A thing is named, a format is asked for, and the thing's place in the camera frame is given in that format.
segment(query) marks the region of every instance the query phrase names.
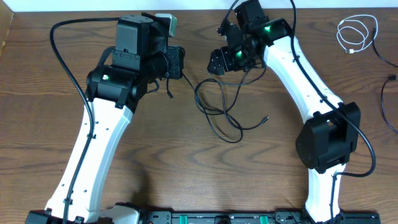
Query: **coiled white cable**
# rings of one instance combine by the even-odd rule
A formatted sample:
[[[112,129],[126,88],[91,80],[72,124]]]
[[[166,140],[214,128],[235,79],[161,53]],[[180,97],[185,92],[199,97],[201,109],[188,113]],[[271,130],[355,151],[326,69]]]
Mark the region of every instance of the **coiled white cable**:
[[[355,53],[355,52],[360,52],[360,51],[362,51],[362,50],[365,50],[367,47],[369,47],[369,46],[372,44],[372,41],[370,41],[370,43],[368,43],[367,45],[365,45],[366,39],[369,37],[369,30],[368,30],[368,28],[365,26],[365,24],[363,24],[363,22],[361,22],[361,21],[358,21],[358,20],[355,20],[355,19],[351,19],[351,18],[354,18],[354,17],[361,17],[361,16],[368,16],[368,17],[372,17],[372,18],[374,19],[374,21],[376,22],[376,34],[375,34],[374,38],[377,37],[377,33],[378,33],[378,31],[379,31],[379,26],[378,26],[378,24],[377,24],[377,19],[376,19],[374,16],[372,16],[372,15],[367,15],[367,14],[362,14],[362,15],[349,16],[349,17],[343,19],[343,20],[337,25],[336,38],[337,38],[337,41],[339,42],[339,44],[341,45],[341,47],[346,51],[346,53],[353,54],[353,53]],[[359,31],[359,30],[357,30],[357,29],[355,29],[354,27],[351,27],[351,26],[344,26],[344,27],[340,28],[340,25],[342,25],[344,22],[358,22],[358,23],[360,23],[360,24],[366,29],[366,36],[365,36],[361,31]],[[341,31],[342,31],[343,29],[353,29],[353,30],[355,30],[356,32],[358,32],[359,34],[362,35],[362,38],[363,38],[362,41],[361,41],[361,42],[358,42],[358,43],[354,43],[354,42],[349,42],[349,41],[345,40],[345,39],[343,38],[343,36],[341,35]],[[359,50],[347,49],[347,48],[344,47],[344,45],[341,43],[341,40],[340,40],[340,39],[341,39],[343,42],[345,42],[346,44],[351,44],[351,45],[361,45],[361,44],[362,44],[362,47],[361,47]]]

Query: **cable connector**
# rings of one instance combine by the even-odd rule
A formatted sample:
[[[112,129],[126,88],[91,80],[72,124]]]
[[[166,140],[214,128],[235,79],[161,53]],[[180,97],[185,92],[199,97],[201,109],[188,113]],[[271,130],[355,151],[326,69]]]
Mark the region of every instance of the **cable connector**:
[[[388,80],[390,80],[390,81],[394,81],[396,79],[397,79],[396,75],[391,75],[391,76],[388,77]]]

